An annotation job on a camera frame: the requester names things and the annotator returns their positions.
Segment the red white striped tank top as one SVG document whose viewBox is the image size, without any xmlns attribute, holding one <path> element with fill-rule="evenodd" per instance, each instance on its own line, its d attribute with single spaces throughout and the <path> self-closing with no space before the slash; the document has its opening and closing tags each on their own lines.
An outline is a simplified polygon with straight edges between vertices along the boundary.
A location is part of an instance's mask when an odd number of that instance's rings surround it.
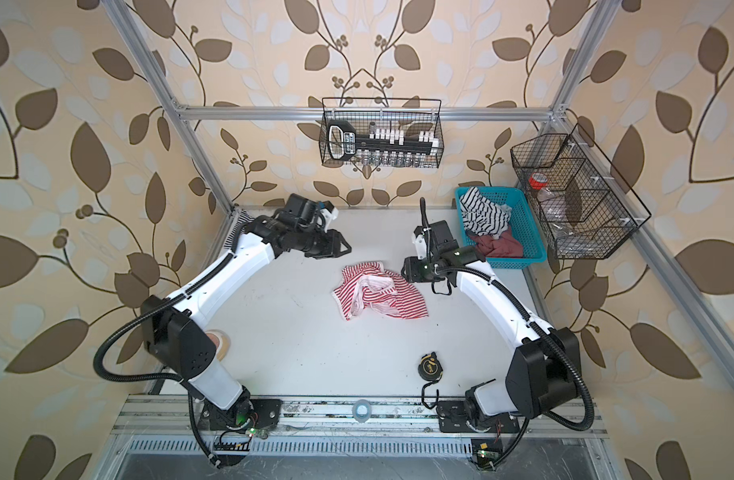
<svg viewBox="0 0 734 480">
<path fill-rule="evenodd" d="M 419 290 L 381 262 L 363 262 L 342 270 L 342 283 L 332 292 L 346 321 L 371 310 L 385 317 L 417 320 L 428 316 Z"/>
</svg>

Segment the blue white striped tank top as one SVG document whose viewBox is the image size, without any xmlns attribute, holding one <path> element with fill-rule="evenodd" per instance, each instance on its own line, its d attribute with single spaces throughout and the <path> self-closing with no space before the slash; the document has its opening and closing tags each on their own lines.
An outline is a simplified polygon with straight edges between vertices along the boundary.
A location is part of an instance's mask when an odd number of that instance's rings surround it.
<svg viewBox="0 0 734 480">
<path fill-rule="evenodd" d="M 229 228 L 223 241 L 222 249 L 224 251 L 235 252 L 239 237 L 243 233 L 244 228 L 254 220 L 254 217 L 244 209 L 236 209 L 231 213 L 229 220 Z"/>
</svg>

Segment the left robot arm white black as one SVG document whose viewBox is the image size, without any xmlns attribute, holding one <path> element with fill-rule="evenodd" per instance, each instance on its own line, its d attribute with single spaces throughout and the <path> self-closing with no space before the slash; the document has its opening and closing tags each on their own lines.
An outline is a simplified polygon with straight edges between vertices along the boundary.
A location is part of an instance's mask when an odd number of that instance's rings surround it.
<svg viewBox="0 0 734 480">
<path fill-rule="evenodd" d="M 141 314 L 105 340 L 93 359 L 98 376 L 115 383 L 156 379 L 181 384 L 186 391 L 223 415 L 232 428 L 253 416 L 249 390 L 233 378 L 207 335 L 213 316 L 255 273 L 281 254 L 299 251 L 307 258 L 339 258 L 351 251 L 331 224 L 338 210 L 329 201 L 315 202 L 292 194 L 272 215 L 250 217 L 241 209 L 230 215 L 230 227 L 216 260 L 166 298 L 145 299 Z M 105 356 L 126 333 L 140 329 L 146 350 L 166 371 L 117 374 L 106 369 Z"/>
</svg>

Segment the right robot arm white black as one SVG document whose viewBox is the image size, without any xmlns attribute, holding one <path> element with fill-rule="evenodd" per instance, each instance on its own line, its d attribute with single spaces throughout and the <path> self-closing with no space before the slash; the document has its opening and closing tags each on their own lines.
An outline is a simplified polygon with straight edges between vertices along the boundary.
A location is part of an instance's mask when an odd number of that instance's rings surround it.
<svg viewBox="0 0 734 480">
<path fill-rule="evenodd" d="M 422 217 L 414 245 L 416 254 L 404 260 L 404 279 L 458 289 L 491 321 L 510 353 L 503 379 L 465 393 L 469 427 L 486 431 L 498 416 L 519 414 L 527 420 L 544 415 L 574 431 L 590 429 L 595 409 L 582 377 L 577 336 L 554 328 L 525 306 L 475 247 L 458 245 L 445 221 Z"/>
</svg>

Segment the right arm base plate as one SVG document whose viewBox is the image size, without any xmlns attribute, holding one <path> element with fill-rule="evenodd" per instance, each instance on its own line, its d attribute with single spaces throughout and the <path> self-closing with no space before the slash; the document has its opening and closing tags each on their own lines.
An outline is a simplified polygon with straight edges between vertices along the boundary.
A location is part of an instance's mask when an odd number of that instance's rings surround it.
<svg viewBox="0 0 734 480">
<path fill-rule="evenodd" d="M 518 420 L 508 413 L 476 417 L 466 411 L 460 400 L 440 400 L 435 408 L 442 433 L 513 434 L 520 430 Z"/>
</svg>

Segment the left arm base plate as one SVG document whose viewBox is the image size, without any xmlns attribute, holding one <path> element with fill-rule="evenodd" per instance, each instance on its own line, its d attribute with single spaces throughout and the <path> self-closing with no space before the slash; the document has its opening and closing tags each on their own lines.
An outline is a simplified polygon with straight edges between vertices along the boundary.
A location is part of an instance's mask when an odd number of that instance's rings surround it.
<svg viewBox="0 0 734 480">
<path fill-rule="evenodd" d="M 203 418 L 210 430 L 247 431 L 274 429 L 281 418 L 281 399 L 251 398 L 237 403 L 229 410 L 221 410 L 211 402 L 204 402 Z"/>
</svg>

